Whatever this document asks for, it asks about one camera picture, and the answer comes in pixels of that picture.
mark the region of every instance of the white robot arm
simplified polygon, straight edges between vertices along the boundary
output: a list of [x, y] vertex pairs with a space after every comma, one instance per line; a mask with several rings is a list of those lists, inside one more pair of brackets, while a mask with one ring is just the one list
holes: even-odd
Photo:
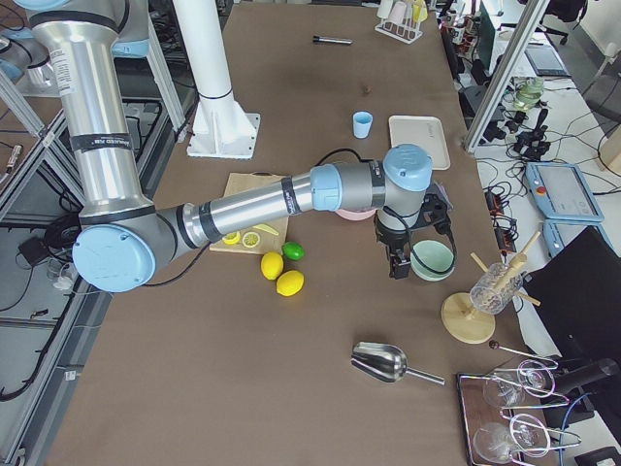
[[[431, 202], [426, 190], [432, 162], [424, 150], [400, 146], [383, 162], [323, 165], [201, 206], [157, 211], [140, 187], [111, 53], [119, 36], [132, 53], [144, 47], [146, 0], [16, 3], [28, 11], [35, 38], [49, 49], [67, 118], [85, 199], [74, 261], [87, 282], [127, 291], [227, 233], [311, 209], [364, 207], [384, 208], [376, 216], [377, 238], [387, 246], [391, 274], [403, 275], [393, 273], [394, 265], [402, 262], [404, 270], [404, 243], [421, 224], [421, 205]], [[423, 223], [438, 221], [426, 216]]]

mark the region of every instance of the green lime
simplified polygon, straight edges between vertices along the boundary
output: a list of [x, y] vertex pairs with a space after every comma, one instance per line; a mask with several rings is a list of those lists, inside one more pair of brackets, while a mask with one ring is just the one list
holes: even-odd
[[282, 253], [287, 259], [300, 260], [304, 257], [304, 248], [295, 241], [287, 241], [282, 245]]

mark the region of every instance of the black monitor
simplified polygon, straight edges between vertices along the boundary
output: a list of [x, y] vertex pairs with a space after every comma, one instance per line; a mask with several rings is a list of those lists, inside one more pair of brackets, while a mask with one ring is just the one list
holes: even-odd
[[[621, 365], [621, 259], [596, 229], [587, 227], [525, 283], [541, 301], [537, 312], [564, 358]], [[617, 442], [621, 442], [621, 375], [583, 387]]]

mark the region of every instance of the lemon slice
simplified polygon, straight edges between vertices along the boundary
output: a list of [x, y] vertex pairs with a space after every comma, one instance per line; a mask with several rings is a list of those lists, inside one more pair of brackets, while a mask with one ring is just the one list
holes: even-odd
[[256, 231], [248, 231], [242, 237], [242, 244], [249, 249], [256, 248], [261, 243], [261, 235]]
[[225, 245], [236, 245], [242, 239], [242, 235], [239, 231], [234, 233], [229, 233], [224, 238], [222, 238], [222, 243]]

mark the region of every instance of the label on robot arm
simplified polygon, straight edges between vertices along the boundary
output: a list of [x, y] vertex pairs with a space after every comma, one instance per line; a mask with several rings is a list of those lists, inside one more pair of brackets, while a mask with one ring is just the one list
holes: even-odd
[[76, 92], [74, 86], [74, 80], [71, 76], [71, 62], [69, 58], [61, 49], [53, 50], [49, 53], [51, 59], [51, 65], [54, 68], [54, 74], [56, 75], [56, 83], [58, 84], [58, 93], [62, 97], [63, 95], [73, 94]]

